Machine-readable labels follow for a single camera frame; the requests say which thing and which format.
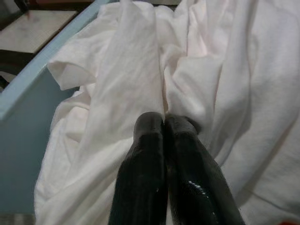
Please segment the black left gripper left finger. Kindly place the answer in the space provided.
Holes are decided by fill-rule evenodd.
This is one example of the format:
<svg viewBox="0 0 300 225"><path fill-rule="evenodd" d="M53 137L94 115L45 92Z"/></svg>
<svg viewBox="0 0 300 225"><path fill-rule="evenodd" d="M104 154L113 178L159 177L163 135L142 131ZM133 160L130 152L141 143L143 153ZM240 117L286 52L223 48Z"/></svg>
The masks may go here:
<svg viewBox="0 0 300 225"><path fill-rule="evenodd" d="M146 112L134 126L133 144L116 179L110 224L164 225L167 184L161 114Z"/></svg>

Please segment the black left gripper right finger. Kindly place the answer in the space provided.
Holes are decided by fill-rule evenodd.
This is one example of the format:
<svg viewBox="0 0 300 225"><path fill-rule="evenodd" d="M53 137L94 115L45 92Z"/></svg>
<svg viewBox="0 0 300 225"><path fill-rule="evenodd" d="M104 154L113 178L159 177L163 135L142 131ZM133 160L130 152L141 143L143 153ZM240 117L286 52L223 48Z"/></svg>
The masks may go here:
<svg viewBox="0 0 300 225"><path fill-rule="evenodd" d="M175 225L243 225L223 173L198 139L201 127L170 114L164 124L164 155Z"/></svg>

